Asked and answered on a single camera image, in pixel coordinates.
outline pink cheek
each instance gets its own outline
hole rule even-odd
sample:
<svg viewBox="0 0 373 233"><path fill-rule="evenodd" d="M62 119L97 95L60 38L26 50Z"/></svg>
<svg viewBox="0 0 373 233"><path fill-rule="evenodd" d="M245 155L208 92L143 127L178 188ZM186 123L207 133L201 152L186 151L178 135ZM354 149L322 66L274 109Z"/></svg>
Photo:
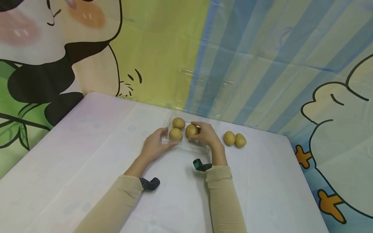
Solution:
<svg viewBox="0 0 373 233"><path fill-rule="evenodd" d="M37 24L17 9L0 12L0 43L26 46L35 43L39 37Z"/></svg>
<svg viewBox="0 0 373 233"><path fill-rule="evenodd" d="M102 9L93 2L73 0L73 6L69 7L70 15L86 27L102 28L105 25L106 18Z"/></svg>

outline fabric backdrop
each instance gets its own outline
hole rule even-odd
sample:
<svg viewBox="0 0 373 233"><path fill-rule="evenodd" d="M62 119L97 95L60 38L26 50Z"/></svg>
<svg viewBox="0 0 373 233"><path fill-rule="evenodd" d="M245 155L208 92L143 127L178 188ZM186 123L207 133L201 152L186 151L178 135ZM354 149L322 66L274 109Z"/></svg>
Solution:
<svg viewBox="0 0 373 233"><path fill-rule="evenodd" d="M0 20L0 178L98 91L287 136L329 231L372 232L373 0L12 0Z"/></svg>

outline clear plastic tray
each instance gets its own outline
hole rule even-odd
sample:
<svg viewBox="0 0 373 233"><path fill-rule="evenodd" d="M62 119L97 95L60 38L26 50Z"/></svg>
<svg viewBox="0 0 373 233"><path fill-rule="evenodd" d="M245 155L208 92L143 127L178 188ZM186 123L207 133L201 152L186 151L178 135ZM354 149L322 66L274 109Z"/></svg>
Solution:
<svg viewBox="0 0 373 233"><path fill-rule="evenodd" d="M217 80L190 70L177 75L174 110L220 120L230 103L236 83Z"/></svg>
<svg viewBox="0 0 373 233"><path fill-rule="evenodd" d="M201 117L201 116L196 116L196 115L193 115L193 114L184 113L184 112L176 111L176 110L171 110L169 118L166 121L166 126L168 126L169 131L172 129L172 120L176 117L181 117L185 121L185 127L181 130L181 132L183 134L183 139L181 140L181 142L178 142L178 145L177 145L178 148L182 148L182 149L186 149L186 150L190 150L190 151L195 151L195 152L201 152L201 153L205 153L205 152L208 152L210 150L210 148L208 146L206 146L205 144L203 144L202 142L189 141L187 139L187 137L185 135L185 129L189 124L191 124L192 121L206 122L208 124L211 124L212 127L214 128L216 134L220 135L220 121L215 120L215 119ZM166 140L166 141L172 141L168 134L165 135L163 137L163 139Z"/></svg>
<svg viewBox="0 0 373 233"><path fill-rule="evenodd" d="M177 147L196 152L209 151L210 148L203 143L189 141L185 129L192 121L206 122L220 135L219 120L233 97L236 84L185 69L179 70L176 78L172 111L165 124L171 130L172 120L183 118L183 139ZM168 135L163 139L171 141Z"/></svg>

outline blue striped pattern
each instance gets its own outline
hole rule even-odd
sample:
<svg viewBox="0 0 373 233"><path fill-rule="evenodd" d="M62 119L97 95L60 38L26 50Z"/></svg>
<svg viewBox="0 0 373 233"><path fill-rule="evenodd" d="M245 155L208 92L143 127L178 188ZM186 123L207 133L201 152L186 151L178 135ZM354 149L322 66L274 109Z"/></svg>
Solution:
<svg viewBox="0 0 373 233"><path fill-rule="evenodd" d="M208 80L204 89L196 89L200 77L193 77L186 107L202 96L196 113L215 114L223 81L236 82L228 108L220 112L224 120L286 135L294 148L309 151L316 125L301 114L301 107L320 85L345 82L351 69L373 54L372 6L373 0L212 0L194 67L197 74L205 71ZM214 21L220 13L218 19L226 23ZM303 171L318 201L317 190L332 190L313 160L310 164ZM331 233L373 228L373 219L347 205L338 207L348 222L323 215Z"/></svg>
<svg viewBox="0 0 373 233"><path fill-rule="evenodd" d="M311 2L302 18L294 27L285 44L281 47L273 63L260 80L254 93L237 115L234 120L235 124L243 125L245 123L247 117L249 117L249 115L254 111L255 107L259 104L269 88L271 88L275 80L282 74L282 72L284 72L287 64L293 60L295 55L303 47L304 43L323 19L333 3L334 0L314 0Z"/></svg>
<svg viewBox="0 0 373 233"><path fill-rule="evenodd" d="M341 64L353 60L368 45L373 42L373 17L356 33L351 40L335 55L335 57L326 65L331 69L338 69ZM286 108L281 116L272 124L268 131L279 132L287 123L299 113L300 107L311 100L313 91L320 85L330 82L335 74L321 71L297 96L297 98Z"/></svg>
<svg viewBox="0 0 373 233"><path fill-rule="evenodd" d="M214 104L216 94L220 89L221 83L228 71L229 65L233 59L235 51L241 42L247 23L250 20L257 0L236 0L233 6L234 12L231 13L227 26L224 31L220 47L215 57L215 61L210 71L202 100L197 109L197 113L202 116L208 116L212 105Z"/></svg>
<svg viewBox="0 0 373 233"><path fill-rule="evenodd" d="M198 50L197 58L195 60L195 66L194 66L195 74L192 77L192 81L191 81L189 93L188 93L188 99L185 104L185 109L188 112L190 112L190 109L192 107L193 96L194 96L195 88L196 88L197 81L198 81L197 74L199 74L201 70L203 57L205 56L205 52L207 49L207 43L209 41L211 31L213 29L213 24L214 24L217 9L219 7L219 3L220 3L220 0L211 0L209 10L207 12L205 25L204 25L203 32L202 32L200 47Z"/></svg>

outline yellow potato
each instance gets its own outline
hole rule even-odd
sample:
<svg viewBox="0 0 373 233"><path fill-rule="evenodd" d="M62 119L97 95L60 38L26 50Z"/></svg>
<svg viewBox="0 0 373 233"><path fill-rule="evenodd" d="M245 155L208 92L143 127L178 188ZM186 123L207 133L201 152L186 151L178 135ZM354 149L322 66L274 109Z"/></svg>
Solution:
<svg viewBox="0 0 373 233"><path fill-rule="evenodd" d="M235 145L238 148L244 147L246 145L246 138L240 133L236 134Z"/></svg>
<svg viewBox="0 0 373 233"><path fill-rule="evenodd" d="M232 131L227 131L225 134L224 134L224 142L228 145L228 146L231 146L234 144L234 142L236 141L236 137L234 135L234 133Z"/></svg>
<svg viewBox="0 0 373 233"><path fill-rule="evenodd" d="M185 121L183 118L176 117L172 120L172 127L182 130L185 127Z"/></svg>
<svg viewBox="0 0 373 233"><path fill-rule="evenodd" d="M183 133L181 132L180 129L173 128L170 130L169 137L171 140L181 142L181 140L183 139Z"/></svg>
<svg viewBox="0 0 373 233"><path fill-rule="evenodd" d="M194 124L188 125L187 128L185 129L185 135L187 138L189 138L190 136L196 135L196 134L198 134L198 128Z"/></svg>

